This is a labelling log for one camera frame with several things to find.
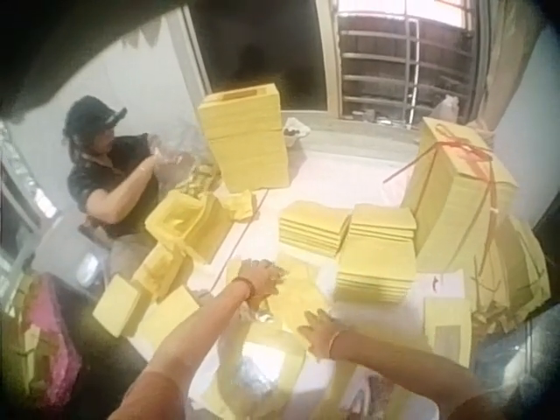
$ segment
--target red ribbon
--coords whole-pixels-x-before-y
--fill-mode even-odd
[[[492,162],[493,162],[494,158],[493,158],[492,154],[490,154],[488,152],[488,149],[484,149],[484,148],[481,148],[479,146],[475,146],[473,144],[470,144],[469,140],[464,138],[464,137],[455,136],[448,127],[446,127],[445,125],[443,125],[441,123],[436,125],[435,131],[439,135],[444,137],[446,140],[444,140],[442,142],[435,142],[432,146],[430,146],[430,148],[428,148],[428,150],[426,150],[425,152],[418,155],[412,162],[410,162],[409,164],[406,164],[402,169],[398,170],[393,175],[391,175],[390,177],[385,179],[383,181],[383,184],[389,182],[391,179],[393,179],[397,175],[400,175],[401,173],[403,173],[404,171],[409,169],[411,166],[413,166],[417,162],[419,162],[421,159],[423,159],[425,156],[429,155],[432,151],[434,151],[433,158],[432,158],[431,163],[430,163],[430,168],[428,170],[428,175],[426,177],[426,182],[423,183],[422,191],[420,192],[420,196],[418,197],[418,206],[420,207],[420,203],[422,202],[422,200],[424,198],[424,193],[426,191],[426,187],[428,185],[428,180],[430,179],[431,172],[432,172],[434,164],[436,162],[436,156],[437,156],[438,152],[441,151],[444,147],[463,151],[464,155],[461,156],[461,158],[464,159],[467,162],[467,164],[469,165],[469,168],[471,169],[472,173],[474,174],[474,177],[476,179],[480,179],[480,180],[486,182],[486,190],[484,192],[484,197],[482,199],[481,206],[480,206],[479,210],[477,211],[477,213],[474,215],[474,219],[472,220],[471,226],[476,221],[476,218],[478,217],[482,206],[486,202],[488,194],[490,195],[490,217],[489,217],[489,221],[488,221],[488,230],[487,230],[487,234],[486,234],[486,242],[485,242],[485,245],[484,245],[484,254],[482,256],[482,262],[480,264],[479,272],[477,273],[479,275],[479,274],[482,273],[482,270],[484,269],[484,266],[486,265],[487,257],[488,257],[488,254],[490,252],[490,245],[492,244],[492,240],[494,239],[495,230],[496,230],[497,223],[498,223],[498,193],[497,193],[497,190],[496,190],[494,168],[492,166]],[[482,169],[482,167],[480,166],[480,163],[488,163],[488,166],[489,166],[488,175]],[[461,239],[461,241],[458,245],[458,249],[455,252],[455,254],[453,255],[451,261],[453,261],[455,259],[455,257],[457,256],[457,253],[459,252],[459,250],[463,246],[463,244],[466,240],[468,231],[470,230],[471,226],[467,229],[467,231],[463,235],[463,238]]]

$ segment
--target person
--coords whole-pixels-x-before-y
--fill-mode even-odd
[[[239,275],[209,304],[199,308],[165,338],[130,387],[110,420],[185,418],[185,401],[193,377],[211,347],[243,302],[251,307],[277,294],[281,273],[267,261],[244,261]],[[310,351],[321,359],[351,361],[392,382],[430,398],[441,418],[502,419],[464,367],[435,354],[372,339],[346,329],[324,311],[305,314],[299,328]]]
[[[73,163],[70,195],[114,240],[108,276],[130,278],[155,245],[144,221],[158,203],[154,169],[161,157],[151,153],[147,134],[115,136],[126,112],[84,96],[68,110],[63,134]]]

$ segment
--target white wall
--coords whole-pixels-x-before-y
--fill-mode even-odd
[[[198,126],[166,18],[150,22],[142,32],[150,43],[140,31],[115,42],[44,107],[21,122],[8,122],[14,143],[59,209],[74,206],[67,191],[71,163],[61,143],[62,126],[69,107],[83,95],[97,96],[113,109],[128,108],[117,134],[149,132],[176,143]]]
[[[534,226],[560,190],[560,44],[551,26],[496,129],[495,149],[519,184],[514,214]]]

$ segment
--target table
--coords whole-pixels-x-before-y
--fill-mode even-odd
[[[249,224],[235,223],[223,242],[212,264],[197,267],[187,285],[193,291],[211,291],[214,295],[225,284],[225,267],[230,258],[267,258],[275,260],[278,251],[289,253],[319,267],[318,287],[327,296],[332,295],[337,263],[327,257],[315,255],[278,241],[278,215],[294,200],[311,200],[331,207],[352,208],[357,203],[371,203],[397,207],[404,194],[409,174],[404,173],[391,183],[383,180],[403,166],[402,163],[367,157],[328,154],[300,150],[290,154],[292,181],[289,188],[257,193],[258,217]],[[433,287],[433,279],[439,280]],[[424,328],[424,298],[427,296],[460,297],[465,295],[462,274],[445,276],[418,275],[405,301],[399,305],[377,304],[359,306],[334,304],[332,313],[346,319],[374,320],[410,333],[420,333]],[[132,344],[148,360],[153,351],[140,339]],[[190,397],[201,401],[214,372],[219,366],[216,346],[205,358],[191,386]],[[317,362],[308,357],[294,387],[284,418],[307,418],[322,398],[333,372],[333,362]],[[415,395],[409,399],[405,417],[435,418],[435,404]]]

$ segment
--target black cap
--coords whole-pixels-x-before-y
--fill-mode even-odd
[[[84,96],[68,110],[64,135],[76,143],[88,142],[102,131],[114,128],[126,113],[126,108],[115,112],[94,96]]]

